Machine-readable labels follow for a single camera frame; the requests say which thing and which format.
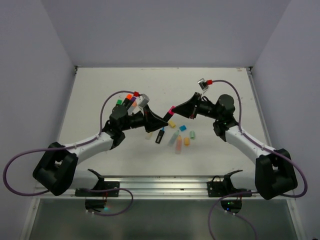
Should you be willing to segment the blue black highlighter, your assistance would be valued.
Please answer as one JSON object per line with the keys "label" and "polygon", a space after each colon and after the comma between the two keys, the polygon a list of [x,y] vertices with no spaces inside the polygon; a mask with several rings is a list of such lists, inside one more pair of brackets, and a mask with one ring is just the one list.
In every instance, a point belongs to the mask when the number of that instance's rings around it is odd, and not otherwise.
{"label": "blue black highlighter", "polygon": [[155,143],[156,143],[156,144],[160,144],[160,143],[161,143],[164,134],[165,134],[165,128],[162,127],[162,128],[159,130],[159,132],[158,132],[158,134],[157,134],[157,137],[156,137],[156,139],[155,139]]}

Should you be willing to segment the pastel yellow highlighter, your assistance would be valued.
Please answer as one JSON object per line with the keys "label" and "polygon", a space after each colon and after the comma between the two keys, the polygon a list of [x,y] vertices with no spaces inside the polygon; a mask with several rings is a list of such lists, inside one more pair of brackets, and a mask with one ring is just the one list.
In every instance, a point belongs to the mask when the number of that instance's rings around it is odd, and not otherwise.
{"label": "pastel yellow highlighter", "polygon": [[151,137],[152,137],[152,135],[153,135],[152,132],[147,133],[147,135],[145,136],[145,139],[146,139],[146,140],[150,140]]}

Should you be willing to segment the pink cap black highlighter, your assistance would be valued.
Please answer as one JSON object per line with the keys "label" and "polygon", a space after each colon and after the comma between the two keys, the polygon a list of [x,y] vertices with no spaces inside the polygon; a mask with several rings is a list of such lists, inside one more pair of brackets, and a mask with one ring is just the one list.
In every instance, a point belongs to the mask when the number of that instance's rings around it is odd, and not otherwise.
{"label": "pink cap black highlighter", "polygon": [[174,115],[174,112],[173,112],[173,109],[175,108],[175,106],[172,106],[169,110],[168,110],[168,112],[165,114],[165,116],[163,117],[163,120],[165,121],[165,122],[168,122],[171,118],[172,118],[172,116]]}

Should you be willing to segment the pastel yellow cap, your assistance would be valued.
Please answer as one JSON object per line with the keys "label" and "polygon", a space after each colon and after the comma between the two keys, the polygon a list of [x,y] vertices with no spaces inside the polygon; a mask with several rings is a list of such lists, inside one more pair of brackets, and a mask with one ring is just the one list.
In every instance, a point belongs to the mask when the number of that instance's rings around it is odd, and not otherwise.
{"label": "pastel yellow cap", "polygon": [[176,124],[172,120],[168,121],[168,125],[173,129],[176,127]]}

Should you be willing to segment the blue cap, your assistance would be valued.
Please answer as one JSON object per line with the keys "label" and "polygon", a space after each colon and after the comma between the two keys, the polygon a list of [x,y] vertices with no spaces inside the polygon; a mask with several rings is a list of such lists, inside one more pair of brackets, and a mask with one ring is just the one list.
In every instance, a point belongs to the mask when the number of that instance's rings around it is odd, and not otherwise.
{"label": "blue cap", "polygon": [[181,126],[179,127],[179,130],[180,130],[181,132],[186,131],[186,130],[187,130],[186,125],[181,125]]}

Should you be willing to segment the pastel green cap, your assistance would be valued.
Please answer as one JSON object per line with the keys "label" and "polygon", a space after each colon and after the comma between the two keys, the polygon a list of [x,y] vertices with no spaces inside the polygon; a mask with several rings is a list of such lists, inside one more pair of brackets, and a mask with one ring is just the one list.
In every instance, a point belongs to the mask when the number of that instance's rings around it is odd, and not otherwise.
{"label": "pastel green cap", "polygon": [[191,140],[194,140],[194,139],[196,138],[195,132],[194,132],[193,130],[191,130],[191,131],[189,132],[189,138],[190,138]]}

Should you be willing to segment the peach cap clear highlighter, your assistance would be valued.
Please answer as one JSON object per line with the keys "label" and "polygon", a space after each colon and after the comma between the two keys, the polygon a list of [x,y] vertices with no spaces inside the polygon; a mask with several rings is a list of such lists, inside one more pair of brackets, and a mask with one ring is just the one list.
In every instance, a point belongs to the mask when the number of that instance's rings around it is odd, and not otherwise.
{"label": "peach cap clear highlighter", "polygon": [[127,112],[128,112],[128,114],[129,115],[131,115],[133,112],[134,112],[134,110],[136,109],[136,107],[137,107],[137,102],[136,101],[134,101],[133,103],[132,103],[132,105],[129,107],[129,109],[127,110]]}

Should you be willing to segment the pastel green highlighter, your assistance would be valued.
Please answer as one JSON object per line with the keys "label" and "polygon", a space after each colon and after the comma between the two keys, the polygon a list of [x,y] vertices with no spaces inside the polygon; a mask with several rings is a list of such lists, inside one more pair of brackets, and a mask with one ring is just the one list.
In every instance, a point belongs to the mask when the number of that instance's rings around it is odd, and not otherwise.
{"label": "pastel green highlighter", "polygon": [[169,147],[172,147],[175,144],[179,134],[180,133],[179,133],[178,130],[173,133],[173,135],[171,136],[171,138],[170,138],[170,140],[168,141],[168,144],[167,144]]}

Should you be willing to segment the pastel orange cap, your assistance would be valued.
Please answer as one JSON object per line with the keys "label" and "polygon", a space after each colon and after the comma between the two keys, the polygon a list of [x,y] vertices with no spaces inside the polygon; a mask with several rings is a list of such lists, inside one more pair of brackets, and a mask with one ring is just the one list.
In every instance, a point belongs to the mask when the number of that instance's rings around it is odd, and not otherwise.
{"label": "pastel orange cap", "polygon": [[189,146],[189,145],[190,145],[190,138],[189,138],[189,137],[185,137],[185,138],[183,139],[183,144],[184,144],[185,146]]}

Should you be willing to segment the pastel orange highlighter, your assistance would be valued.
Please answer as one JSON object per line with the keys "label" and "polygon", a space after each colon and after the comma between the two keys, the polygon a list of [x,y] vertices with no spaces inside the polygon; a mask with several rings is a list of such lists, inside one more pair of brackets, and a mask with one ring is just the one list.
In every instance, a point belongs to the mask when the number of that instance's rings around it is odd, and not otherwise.
{"label": "pastel orange highlighter", "polygon": [[181,137],[181,135],[179,135],[177,137],[177,139],[176,139],[176,145],[175,145],[175,153],[176,154],[180,154],[181,153],[181,151],[182,151],[182,142],[183,142],[182,137]]}

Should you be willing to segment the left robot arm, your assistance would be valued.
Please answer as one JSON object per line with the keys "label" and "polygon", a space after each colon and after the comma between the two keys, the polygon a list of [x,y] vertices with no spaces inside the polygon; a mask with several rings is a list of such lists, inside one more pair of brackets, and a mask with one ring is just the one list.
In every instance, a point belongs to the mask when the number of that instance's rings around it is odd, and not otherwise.
{"label": "left robot arm", "polygon": [[105,190],[102,176],[92,169],[79,170],[78,165],[119,146],[125,139],[126,130],[143,127],[150,133],[167,125],[167,120],[152,112],[148,105],[134,114],[128,114],[126,106],[116,105],[101,132],[92,138],[67,145],[50,144],[32,176],[55,196],[69,189],[99,196]]}

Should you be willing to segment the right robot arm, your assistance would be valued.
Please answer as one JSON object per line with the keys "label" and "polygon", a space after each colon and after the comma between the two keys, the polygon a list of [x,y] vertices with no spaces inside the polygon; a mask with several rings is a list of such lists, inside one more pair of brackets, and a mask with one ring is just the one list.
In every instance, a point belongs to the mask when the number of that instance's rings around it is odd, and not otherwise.
{"label": "right robot arm", "polygon": [[223,94],[216,103],[212,103],[198,92],[173,109],[175,114],[188,119],[195,119],[197,115],[214,119],[214,133],[253,162],[253,172],[235,170],[223,176],[225,195],[232,197],[241,191],[257,191],[264,199],[270,200],[296,189],[298,181],[289,162],[290,154],[283,148],[267,149],[257,139],[241,131],[234,111],[234,99],[230,95]]}

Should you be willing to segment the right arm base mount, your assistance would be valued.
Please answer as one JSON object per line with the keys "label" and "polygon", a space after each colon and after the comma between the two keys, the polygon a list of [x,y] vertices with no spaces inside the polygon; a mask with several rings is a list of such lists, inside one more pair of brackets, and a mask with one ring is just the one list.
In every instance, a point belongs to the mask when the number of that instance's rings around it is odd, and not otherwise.
{"label": "right arm base mount", "polygon": [[243,170],[235,170],[225,174],[223,177],[215,175],[207,184],[207,193],[209,198],[224,197],[229,194],[246,192],[236,196],[235,200],[221,200],[222,208],[230,213],[237,214],[242,209],[242,197],[251,197],[252,191],[245,188],[236,188],[231,182],[231,177],[237,173],[242,173]]}

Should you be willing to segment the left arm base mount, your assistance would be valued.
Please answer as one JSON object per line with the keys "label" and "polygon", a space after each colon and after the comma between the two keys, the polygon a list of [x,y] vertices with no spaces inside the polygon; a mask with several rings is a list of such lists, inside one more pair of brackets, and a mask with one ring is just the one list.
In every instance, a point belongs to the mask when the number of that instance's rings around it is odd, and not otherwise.
{"label": "left arm base mount", "polygon": [[[88,173],[91,173],[92,176],[94,176],[94,186],[91,191],[102,191],[102,190],[112,190],[120,187],[119,181],[105,181],[105,178],[100,175],[98,172],[94,171],[93,169],[88,169]],[[119,190],[114,190],[110,192],[91,192],[91,191],[85,191],[82,188],[75,190],[75,196],[76,197],[102,197],[100,200],[94,200],[89,199],[85,200],[85,208],[86,210],[92,210],[101,212],[102,210],[105,210],[107,207],[107,200],[108,197],[115,197],[117,198],[119,196]]]}

